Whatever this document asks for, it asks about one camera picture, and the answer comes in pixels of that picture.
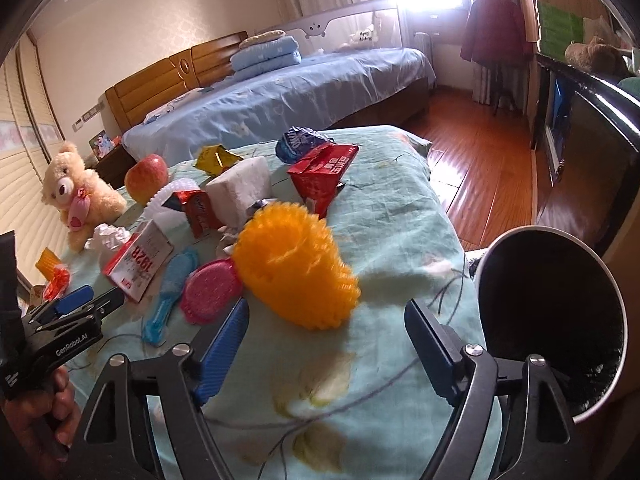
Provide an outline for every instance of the metal bolt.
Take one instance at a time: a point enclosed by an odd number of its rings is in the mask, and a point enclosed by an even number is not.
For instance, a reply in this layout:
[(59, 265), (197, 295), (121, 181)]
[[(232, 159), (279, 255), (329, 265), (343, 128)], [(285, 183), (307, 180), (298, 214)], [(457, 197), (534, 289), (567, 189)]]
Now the metal bolt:
[(484, 349), (480, 345), (477, 345), (475, 343), (469, 343), (468, 345), (465, 346), (465, 352), (468, 353), (469, 355), (473, 355), (477, 357), (479, 355), (482, 355), (482, 352), (484, 352)]
[(183, 355), (187, 355), (189, 353), (189, 350), (191, 350), (191, 348), (189, 348), (189, 345), (187, 345), (187, 343), (180, 343), (180, 344), (177, 344), (176, 346), (174, 346), (171, 349), (171, 352), (174, 355), (177, 355), (178, 357), (181, 357)]
[(535, 366), (544, 366), (544, 365), (546, 365), (545, 358), (543, 358), (542, 355), (538, 355), (538, 354), (530, 355), (529, 356), (529, 361), (531, 361), (531, 364), (535, 365)]
[(120, 366), (124, 364), (124, 355), (122, 354), (116, 354), (114, 356), (111, 356), (111, 359), (109, 359), (109, 364), (111, 366)]

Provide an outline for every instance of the apple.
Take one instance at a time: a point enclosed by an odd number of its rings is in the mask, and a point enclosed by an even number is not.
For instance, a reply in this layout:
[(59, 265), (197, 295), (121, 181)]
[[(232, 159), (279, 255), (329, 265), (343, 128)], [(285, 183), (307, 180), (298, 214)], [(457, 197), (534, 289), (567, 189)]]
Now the apple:
[(160, 155), (147, 155), (124, 176), (124, 187), (139, 204), (146, 205), (169, 182), (169, 171)]

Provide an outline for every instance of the patterned wallpaper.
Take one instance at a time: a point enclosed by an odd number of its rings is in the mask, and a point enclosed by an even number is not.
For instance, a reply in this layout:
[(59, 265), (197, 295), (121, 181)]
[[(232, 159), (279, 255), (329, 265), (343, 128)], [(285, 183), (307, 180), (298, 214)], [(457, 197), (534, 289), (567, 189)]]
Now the patterned wallpaper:
[(43, 79), (65, 137), (87, 155), (87, 141), (102, 129), (109, 133), (113, 118), (95, 116), (77, 133), (71, 125), (114, 83), (194, 44), (279, 22), (276, 0), (96, 1), (38, 38)]

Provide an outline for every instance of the bed frame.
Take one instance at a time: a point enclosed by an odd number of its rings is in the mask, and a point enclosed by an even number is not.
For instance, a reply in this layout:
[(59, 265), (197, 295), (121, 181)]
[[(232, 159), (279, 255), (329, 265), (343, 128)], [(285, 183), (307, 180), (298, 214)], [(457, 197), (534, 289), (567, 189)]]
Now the bed frame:
[[(393, 9), (398, 10), (391, 0), (371, 0), (321, 12), (279, 27), (287, 32), (300, 28), (308, 36), (324, 36), (329, 22), (337, 18)], [(400, 32), (404, 45), (406, 34), (402, 27)], [(105, 91), (121, 133), (142, 123), (149, 112), (187, 91), (210, 86), (232, 74), (229, 59), (246, 38), (247, 33), (242, 31), (192, 46), (143, 68)], [(376, 124), (400, 126), (412, 115), (428, 110), (429, 90), (427, 80), (420, 79), (397, 94), (341, 119), (329, 129)]]

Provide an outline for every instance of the white foam block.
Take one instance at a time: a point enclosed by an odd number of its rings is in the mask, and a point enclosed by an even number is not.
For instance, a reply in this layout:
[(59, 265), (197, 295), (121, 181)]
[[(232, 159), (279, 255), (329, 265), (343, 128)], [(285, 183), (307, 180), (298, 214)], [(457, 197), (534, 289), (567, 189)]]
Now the white foam block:
[(247, 220), (247, 208), (272, 196), (267, 159), (254, 156), (241, 160), (209, 182), (205, 191), (218, 220), (229, 227), (241, 228)]

